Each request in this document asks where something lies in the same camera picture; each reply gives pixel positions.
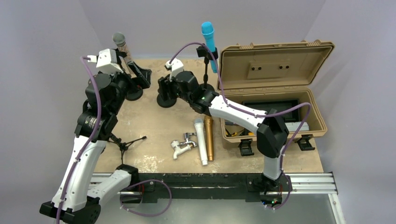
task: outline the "white microphone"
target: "white microphone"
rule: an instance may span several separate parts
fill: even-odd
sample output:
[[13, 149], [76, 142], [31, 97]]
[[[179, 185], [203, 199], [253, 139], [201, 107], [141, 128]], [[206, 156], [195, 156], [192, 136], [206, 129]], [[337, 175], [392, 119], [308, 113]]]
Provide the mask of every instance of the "white microphone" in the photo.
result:
[[204, 136], [204, 121], [201, 118], [197, 118], [194, 121], [195, 130], [197, 132], [199, 154], [201, 155], [202, 165], [208, 165], [208, 155], [206, 153], [206, 144]]

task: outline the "cable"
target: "cable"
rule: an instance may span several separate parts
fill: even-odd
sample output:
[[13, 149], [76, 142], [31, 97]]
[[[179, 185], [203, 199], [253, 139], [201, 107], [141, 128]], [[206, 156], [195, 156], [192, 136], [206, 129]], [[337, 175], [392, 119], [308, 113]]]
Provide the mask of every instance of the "cable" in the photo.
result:
[[122, 150], [121, 151], [121, 164], [124, 164], [124, 153], [125, 153], [125, 150]]
[[130, 209], [126, 208], [126, 207], [124, 206], [124, 204], [122, 203], [121, 198], [120, 198], [120, 204], [121, 204], [120, 209], [124, 209], [125, 211], [129, 211], [129, 212], [131, 212], [131, 213], [134, 213], [134, 214], [139, 215], [139, 216], [144, 216], [144, 217], [159, 216], [160, 214], [163, 214], [164, 212], [166, 212], [166, 210], [168, 210], [168, 208], [170, 207], [170, 204], [172, 203], [172, 193], [171, 193], [171, 191], [170, 191], [170, 188], [169, 188], [164, 182], [159, 181], [159, 180], [155, 180], [155, 179], [146, 180], [146, 181], [142, 181], [142, 182], [136, 183], [136, 184], [134, 184], [134, 185], [131, 185], [131, 186], [127, 187], [126, 189], [132, 189], [132, 188], [136, 187], [137, 185], [144, 184], [144, 183], [151, 182], [151, 181], [152, 181], [152, 182], [161, 183], [161, 184], [162, 184], [163, 186], [165, 186], [166, 189], [168, 190], [168, 192], [169, 192], [169, 202], [168, 202], [168, 204], [166, 205], [165, 209], [163, 209], [162, 211], [160, 211], [160, 212], [158, 212], [158, 213], [155, 213], [155, 214], [144, 214], [144, 213], [140, 213], [140, 212], [133, 211], [133, 210], [130, 210]]
[[282, 191], [283, 191], [283, 186], [281, 184], [280, 188], [279, 188], [279, 194], [282, 195]]
[[177, 56], [184, 48], [186, 48], [186, 47], [188, 47], [188, 46], [190, 46], [190, 45], [200, 45], [200, 46], [204, 47], [204, 48], [208, 51], [208, 53], [210, 54], [210, 56], [212, 57], [213, 61], [215, 62], [214, 64], [216, 65], [217, 76], [218, 76], [218, 79], [219, 79], [219, 84], [220, 84], [220, 89], [221, 89], [221, 95], [222, 95], [223, 100], [224, 100], [224, 102], [226, 103], [227, 106], [229, 106], [229, 107], [231, 107], [231, 108], [233, 108], [233, 109], [236, 109], [236, 110], [238, 110], [238, 111], [240, 111], [240, 112], [243, 112], [243, 113], [245, 113], [245, 114], [249, 114], [249, 115], [252, 115], [252, 116], [254, 116], [254, 117], [259, 117], [259, 118], [271, 118], [271, 117], [276, 117], [276, 116], [282, 116], [282, 115], [285, 115], [285, 114], [287, 114], [287, 113], [289, 113], [289, 112], [291, 112], [291, 111], [293, 111], [293, 110], [296, 110], [296, 109], [298, 109], [298, 108], [300, 108], [300, 107], [308, 106], [307, 113], [305, 114], [303, 120], [301, 121], [300, 125], [297, 127], [297, 129], [296, 129], [296, 131], [294, 132], [294, 134], [291, 136], [290, 140], [289, 140], [289, 141], [286, 143], [286, 145], [283, 147], [283, 150], [281, 151], [281, 158], [280, 158], [280, 164], [281, 164], [281, 166], [280, 166], [280, 169], [281, 169], [281, 174], [284, 175], [284, 176], [286, 177], [286, 179], [288, 179], [288, 182], [289, 182], [289, 191], [288, 191], [288, 194], [287, 194], [287, 196], [286, 196], [285, 201], [284, 201], [280, 206], [277, 206], [276, 208], [273, 208], [273, 209], [279, 209], [279, 208], [281, 208], [281, 207], [286, 203], [286, 201], [289, 199], [290, 192], [291, 192], [291, 181], [290, 181], [290, 179], [287, 177], [287, 175], [285, 175], [284, 172], [283, 172], [283, 165], [282, 165], [282, 164], [283, 164], [284, 153], [285, 153], [286, 149], [289, 147], [289, 145], [293, 142], [295, 136], [296, 136], [297, 133], [300, 131], [301, 127], [304, 125], [304, 122], [307, 120], [308, 115], [309, 115], [309, 113], [310, 113], [310, 111], [311, 111], [312, 105], [311, 105], [310, 103], [308, 103], [308, 102], [305, 102], [305, 103], [301, 103], [301, 104], [299, 104], [299, 105], [297, 105], [297, 106], [294, 106], [294, 107], [292, 107], [292, 108], [290, 108], [290, 109], [288, 109], [288, 110], [285, 110], [285, 111], [282, 111], [282, 112], [278, 112], [278, 113], [268, 114], [268, 115], [267, 115], [267, 114], [254, 114], [254, 113], [252, 113], [252, 112], [249, 112], [249, 111], [243, 110], [243, 109], [241, 109], [241, 108], [238, 108], [238, 107], [236, 107], [236, 106], [234, 106], [234, 105], [232, 105], [232, 104], [229, 104], [228, 101], [227, 101], [227, 98], [226, 98], [226, 96], [225, 96], [225, 94], [224, 94], [224, 87], [223, 87], [223, 82], [221, 81], [221, 74], [220, 74], [220, 70], [219, 70], [219, 65], [218, 65], [217, 60], [215, 59], [213, 53], [209, 50], [209, 48], [208, 48], [206, 45], [204, 45], [203, 43], [199, 43], [199, 42], [191, 42], [191, 43], [188, 43], [188, 44], [184, 45], [182, 48], [180, 48], [179, 51], [176, 52], [176, 54], [171, 58], [170, 63], [176, 58], [176, 56]]
[[72, 166], [70, 168], [70, 171], [67, 174], [66, 180], [64, 182], [64, 186], [62, 188], [62, 193], [61, 193], [61, 198], [60, 198], [61, 201], [59, 203], [58, 210], [57, 210], [57, 217], [56, 217], [56, 223], [57, 224], [59, 224], [59, 222], [60, 222], [63, 202], [64, 202], [64, 198], [65, 198], [65, 195], [66, 195], [66, 190], [67, 190], [67, 187], [69, 185], [71, 176], [73, 175], [73, 172], [74, 172], [74, 170], [76, 169], [76, 166], [77, 166], [77, 162], [79, 162], [79, 160], [80, 160], [85, 148], [88, 146], [88, 144], [92, 141], [93, 137], [95, 136], [95, 134], [96, 134], [96, 132], [97, 132], [97, 130], [99, 128], [100, 118], [102, 116], [102, 103], [100, 101], [98, 85], [96, 84], [95, 78], [93, 77], [93, 74], [92, 74], [91, 70], [89, 69], [88, 65], [84, 61], [84, 60], [89, 60], [89, 59], [90, 58], [88, 58], [88, 57], [83, 57], [83, 56], [80, 57], [80, 60], [83, 63], [83, 65], [85, 67], [85, 70], [87, 71], [87, 73], [89, 75], [89, 79], [91, 80], [93, 89], [95, 91], [96, 102], [97, 102], [97, 107], [98, 107], [98, 115], [97, 115], [95, 126], [93, 128], [93, 131], [92, 131], [91, 135], [89, 136], [88, 140], [85, 142], [85, 144], [82, 146], [82, 148], [78, 152], [78, 154], [77, 154], [77, 156], [76, 156], [76, 158], [74, 160], [74, 163], [72, 164]]
[[143, 196], [143, 194], [144, 194], [144, 184], [140, 184], [139, 185], [139, 193], [140, 193], [140, 196]]

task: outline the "faucet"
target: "faucet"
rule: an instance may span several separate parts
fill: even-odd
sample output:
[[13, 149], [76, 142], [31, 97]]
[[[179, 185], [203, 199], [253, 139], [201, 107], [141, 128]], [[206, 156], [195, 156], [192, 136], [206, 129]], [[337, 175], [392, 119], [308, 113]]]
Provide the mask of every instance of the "faucet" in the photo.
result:
[[197, 135], [196, 133], [184, 133], [184, 140], [185, 142], [179, 143], [179, 141], [174, 140], [171, 142], [170, 146], [172, 146], [172, 148], [175, 150], [175, 152], [173, 153], [173, 159], [177, 160], [177, 156], [187, 152], [188, 150], [191, 150], [192, 148], [197, 146], [197, 143], [194, 141], [190, 140], [190, 137], [193, 135]]

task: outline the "open case lid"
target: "open case lid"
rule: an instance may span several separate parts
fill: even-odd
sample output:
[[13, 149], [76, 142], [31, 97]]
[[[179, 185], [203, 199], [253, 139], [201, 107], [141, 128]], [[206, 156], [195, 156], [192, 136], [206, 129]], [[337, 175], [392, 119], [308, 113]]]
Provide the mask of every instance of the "open case lid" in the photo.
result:
[[220, 55], [224, 90], [307, 86], [333, 48], [332, 42], [320, 40], [229, 46]]

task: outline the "gold microphone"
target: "gold microphone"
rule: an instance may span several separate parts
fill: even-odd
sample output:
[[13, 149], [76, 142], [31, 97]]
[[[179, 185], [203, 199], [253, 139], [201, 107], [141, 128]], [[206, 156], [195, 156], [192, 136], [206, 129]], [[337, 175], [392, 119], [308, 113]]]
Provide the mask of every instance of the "gold microphone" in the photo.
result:
[[206, 130], [206, 150], [208, 153], [208, 160], [214, 160], [214, 148], [213, 148], [213, 119], [211, 116], [205, 115], [205, 130]]

